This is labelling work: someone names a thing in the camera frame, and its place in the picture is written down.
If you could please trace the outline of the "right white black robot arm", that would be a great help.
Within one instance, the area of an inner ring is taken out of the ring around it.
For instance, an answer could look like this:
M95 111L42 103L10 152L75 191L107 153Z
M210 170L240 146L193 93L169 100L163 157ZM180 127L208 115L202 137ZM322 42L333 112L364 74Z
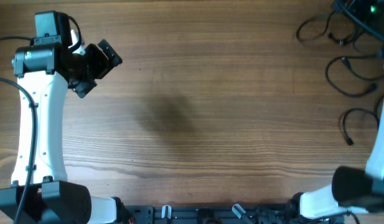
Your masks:
M324 17L330 20L343 14L355 24L355 30L339 44L354 44L367 33L383 43L383 48L361 59L384 60L384 1L336 0L332 12ZM368 112L375 118L377 137L365 169L339 167L331 184L306 193L298 193L286 204L285 223L343 223L343 216L356 217L359 213L384 212L384 94L374 109Z

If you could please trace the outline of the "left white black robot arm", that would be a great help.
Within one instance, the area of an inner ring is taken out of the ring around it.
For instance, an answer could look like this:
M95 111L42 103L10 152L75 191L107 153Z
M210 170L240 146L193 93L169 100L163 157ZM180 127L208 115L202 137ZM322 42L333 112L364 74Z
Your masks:
M35 28L30 44L12 59L21 124L11 185L0 189L0 210L14 223L132 223L119 198L93 197L68 181L62 150L67 91L85 97L122 59L106 40L84 46L77 22L66 13L38 12Z

